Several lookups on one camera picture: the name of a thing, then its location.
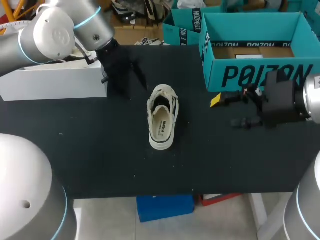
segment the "sneaker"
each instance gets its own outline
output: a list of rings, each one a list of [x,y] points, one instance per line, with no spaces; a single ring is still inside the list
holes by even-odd
[[[147,102],[149,142],[156,150],[171,147],[179,113],[179,100],[172,87],[157,86]]]

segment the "cardboard box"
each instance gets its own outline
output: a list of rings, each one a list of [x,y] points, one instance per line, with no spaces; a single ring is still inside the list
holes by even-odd
[[[171,14],[164,20],[162,28],[166,44],[175,46],[199,44],[200,33],[176,27]]]
[[[227,0],[204,0],[208,7],[194,9],[178,9],[178,0],[174,0],[171,12],[174,24],[178,28],[201,32],[201,19],[204,13],[225,13],[227,11]]]
[[[115,15],[111,16],[111,25],[115,29],[115,39],[120,45],[134,45],[143,38],[160,39],[159,27],[156,24],[148,25],[146,19],[137,18],[135,25],[120,22]]]
[[[298,84],[320,73],[320,42],[301,13],[205,13],[199,51],[209,92],[263,88],[277,69]]]
[[[102,10],[106,10],[112,4],[111,0],[96,0],[96,2],[101,6]]]

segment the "shoe box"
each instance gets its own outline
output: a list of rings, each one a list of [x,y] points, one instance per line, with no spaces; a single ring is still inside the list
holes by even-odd
[[[225,13],[227,0],[204,0],[207,7],[178,9],[178,0],[174,0],[171,12],[177,27],[188,31],[201,32],[201,19],[204,13]]]
[[[174,18],[170,14],[162,24],[163,40],[169,45],[198,45],[200,33],[175,26]]]
[[[120,22],[115,15],[111,16],[111,25],[115,29],[115,39],[120,45],[134,45],[143,38],[160,39],[162,29],[157,24],[148,24],[146,19],[137,18],[135,25]]]
[[[320,72],[320,42],[302,13],[205,13],[199,52],[209,92],[263,90],[277,69],[298,84]]]

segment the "shoe insole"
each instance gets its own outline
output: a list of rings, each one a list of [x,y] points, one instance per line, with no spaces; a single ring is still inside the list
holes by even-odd
[[[166,141],[170,136],[171,121],[165,108],[161,108],[153,116],[152,133],[154,140],[158,142]]]

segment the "black tabletop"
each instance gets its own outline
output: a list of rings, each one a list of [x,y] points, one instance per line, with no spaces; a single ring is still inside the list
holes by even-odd
[[[253,105],[210,109],[197,46],[128,46],[148,81],[134,74],[132,100],[119,97],[0,103],[0,133],[26,138],[48,156],[68,194],[136,195],[289,192],[320,151],[320,126],[235,130]],[[180,112],[174,144],[149,143],[146,104],[159,84],[173,87]]]

